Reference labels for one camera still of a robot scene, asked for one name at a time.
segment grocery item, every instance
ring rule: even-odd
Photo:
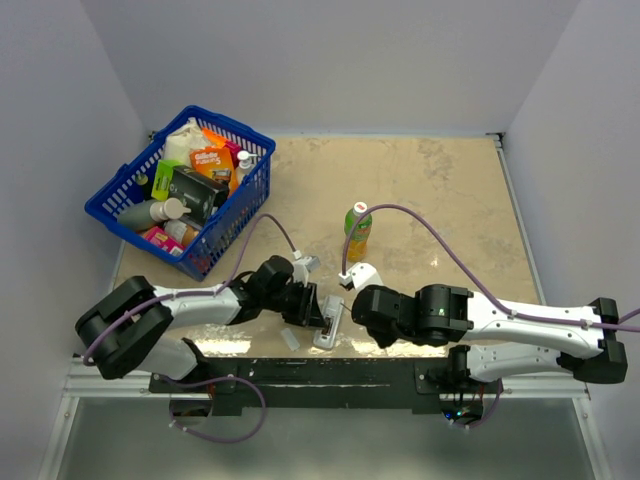
[[[153,179],[151,196],[156,200],[166,200],[169,198],[169,185],[173,178],[173,167],[182,165],[177,160],[160,160],[156,167],[156,176]]]
[[[347,212],[344,218],[344,233],[348,235],[351,231],[351,227],[356,222],[358,217],[367,210],[367,204],[364,202],[357,202],[352,209]],[[347,250],[347,260],[350,262],[360,262],[367,254],[367,239],[371,233],[371,225],[373,219],[371,215],[367,215],[364,219],[358,223],[351,241],[349,242],[349,249]]]
[[[238,152],[242,150],[242,147],[240,145],[206,127],[202,129],[202,133],[204,133],[204,135],[207,137],[207,140],[211,142],[211,145],[215,145],[218,147],[227,147],[229,149],[229,152],[231,152],[231,157],[233,159],[233,168],[236,168],[238,166],[238,159],[236,158],[236,156],[238,155]]]
[[[200,233],[191,225],[187,225],[180,220],[169,220],[164,224],[164,231],[183,247],[189,246]]]
[[[120,225],[140,232],[166,220],[177,220],[191,209],[185,207],[180,200],[170,198],[164,202],[147,200],[132,205],[118,215]]]
[[[196,119],[190,117],[182,127],[167,135],[162,158],[175,160],[183,165],[191,165],[189,154],[209,145],[211,142],[198,126]]]
[[[145,200],[150,200],[152,197],[151,193],[153,190],[153,182],[149,179],[149,177],[146,174],[139,172],[136,174],[135,182],[136,185],[138,185],[142,190],[143,198]]]
[[[149,231],[145,232],[142,237],[171,255],[178,257],[182,255],[182,252],[184,252],[182,245],[167,235],[167,232],[162,230],[160,227],[151,228]]]
[[[255,153],[249,153],[246,150],[238,152],[237,158],[239,162],[235,175],[238,185],[240,185],[244,177],[249,175],[249,172],[251,172],[251,169],[253,168],[253,157],[257,157],[257,155]]]
[[[229,195],[238,187],[231,153],[227,147],[205,147],[189,155],[191,166],[204,176],[229,185]]]
[[[190,209],[190,213],[183,219],[184,222],[202,229],[209,217],[229,197],[229,186],[216,182],[191,167],[179,165],[173,168],[169,196],[179,199]]]

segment white plastic part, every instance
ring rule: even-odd
[[[337,295],[327,295],[322,304],[322,316],[329,320],[329,331],[316,330],[313,334],[313,344],[323,350],[331,350],[336,344],[336,336],[342,311],[344,310],[344,299]]]
[[[149,215],[151,215],[151,218],[153,218],[155,222],[177,220],[189,212],[191,212],[191,209],[185,207],[177,198],[169,198],[164,202],[156,202],[149,208]]]
[[[295,352],[300,348],[300,342],[298,341],[298,339],[293,334],[290,328],[282,329],[280,331],[280,335],[282,335],[282,338],[284,338],[284,341],[289,347],[289,350],[291,350],[292,352]]]
[[[366,211],[367,204],[364,202],[356,202],[356,204],[353,206],[353,213],[356,215],[356,217],[359,217]]]
[[[566,320],[589,320],[600,323],[592,307],[558,308],[528,303],[500,301],[509,310],[520,314]],[[567,353],[576,358],[591,358],[602,352],[598,346],[604,334],[599,328],[583,329],[580,326],[530,322],[512,318],[497,310],[482,293],[474,292],[467,301],[467,319],[473,329],[462,340],[503,340],[536,345]]]
[[[211,295],[182,298],[175,298],[175,295],[182,291],[181,289],[156,286],[154,288],[154,293],[157,297],[167,294],[174,296],[173,300],[162,302],[162,305],[171,309],[171,315],[173,315],[173,322],[169,325],[170,329],[206,325],[208,323],[228,325],[240,312],[238,297],[231,289],[226,288],[220,294],[214,295],[220,285],[199,289],[189,288],[188,290],[201,290],[203,293],[210,293]]]
[[[511,375],[538,372],[565,372],[556,362],[558,350],[517,343],[473,345],[467,352],[470,377],[489,383]]]
[[[246,158],[240,158],[240,154],[242,152],[245,152],[247,155],[249,155]],[[247,175],[249,175],[249,172],[251,172],[251,169],[253,168],[253,160],[251,160],[251,156],[254,156],[253,154],[249,154],[249,152],[247,152],[246,150],[240,150],[238,152],[238,155],[236,158],[238,158],[239,162],[238,162],[238,168],[236,168],[235,171],[235,175],[236,175],[236,180],[238,181],[238,185],[240,185],[242,183],[242,180],[244,179],[244,177],[246,177]]]
[[[247,160],[251,160],[252,157],[257,157],[258,154],[256,153],[249,153],[246,150],[240,150],[237,154],[236,154],[236,158],[238,159],[238,162],[246,162]]]
[[[367,285],[384,285],[375,267],[369,263],[358,262],[343,275],[339,273],[340,285],[359,292]]]
[[[181,340],[160,337],[136,370],[180,380],[197,365],[196,356]]]
[[[302,282],[306,286],[309,282],[309,274],[320,266],[320,260],[316,256],[307,255],[298,258],[292,265],[293,281]]]

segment table surface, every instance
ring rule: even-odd
[[[311,275],[318,301],[334,294],[350,306],[355,294],[338,284],[344,215],[356,201],[397,203],[422,215],[498,298],[537,303],[537,295],[500,160],[489,138],[276,138],[271,195],[260,212],[275,215],[303,254],[322,266]],[[239,271],[254,270],[271,255],[289,255],[279,230],[261,222]],[[144,275],[154,285],[203,287],[223,281],[236,261],[245,231],[204,282],[196,282],[152,255],[127,244],[116,276],[120,284]],[[436,240],[410,216],[392,210],[373,214],[366,262],[390,288],[413,295],[433,283],[477,290]],[[281,330],[301,344],[292,352]],[[207,356],[393,358],[440,357],[447,348],[399,341],[379,349],[364,328],[342,315],[331,351],[312,345],[313,331],[289,326],[272,312],[243,325],[175,329]]]

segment bottle cap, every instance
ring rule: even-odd
[[[253,162],[251,161],[250,158],[240,160],[240,163],[238,163],[238,168],[241,168],[242,170],[251,170],[252,166],[253,166]]]
[[[353,206],[353,213],[355,213],[358,217],[367,211],[367,204],[364,202],[356,202]]]
[[[162,204],[162,213],[167,217],[167,220],[177,220],[190,211],[191,209],[185,207],[177,198],[169,198]]]
[[[236,154],[236,158],[238,159],[239,162],[242,162],[244,160],[249,160],[251,157],[257,157],[257,156],[258,156],[257,153],[249,153],[246,150],[240,150]]]

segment blue plastic basket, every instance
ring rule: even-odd
[[[207,127],[229,138],[258,157],[256,166],[242,180],[242,184],[178,257],[118,224],[116,217],[127,207],[143,201],[142,190],[134,181],[135,176],[142,172],[153,180],[167,135],[184,125],[189,117],[195,117],[201,127]],[[135,160],[120,167],[109,183],[89,199],[84,209],[120,238],[201,281],[269,197],[271,154],[275,148],[276,142],[250,127],[192,105],[157,132],[153,142]]]

